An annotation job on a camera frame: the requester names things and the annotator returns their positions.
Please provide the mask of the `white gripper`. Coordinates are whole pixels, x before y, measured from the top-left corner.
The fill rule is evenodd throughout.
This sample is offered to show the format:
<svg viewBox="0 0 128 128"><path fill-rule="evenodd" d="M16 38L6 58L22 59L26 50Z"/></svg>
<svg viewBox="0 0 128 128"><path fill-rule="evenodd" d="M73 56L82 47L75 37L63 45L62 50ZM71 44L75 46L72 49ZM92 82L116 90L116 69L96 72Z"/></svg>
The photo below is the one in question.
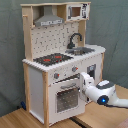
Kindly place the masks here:
<svg viewBox="0 0 128 128"><path fill-rule="evenodd" d="M80 74L80 98L83 101L87 101L87 99L96 101L95 91L94 79L89 74L82 72Z"/></svg>

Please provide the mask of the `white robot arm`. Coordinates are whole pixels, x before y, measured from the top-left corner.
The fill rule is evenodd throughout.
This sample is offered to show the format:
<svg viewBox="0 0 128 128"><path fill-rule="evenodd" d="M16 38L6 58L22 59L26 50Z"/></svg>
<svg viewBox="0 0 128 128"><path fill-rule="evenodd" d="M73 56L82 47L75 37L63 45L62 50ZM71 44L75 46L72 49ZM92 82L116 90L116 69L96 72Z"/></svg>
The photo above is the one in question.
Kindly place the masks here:
<svg viewBox="0 0 128 128"><path fill-rule="evenodd" d="M114 83L103 80L95 85L94 79L85 72L80 74L80 98L90 98L93 102L106 107L128 109L128 99L117 97Z"/></svg>

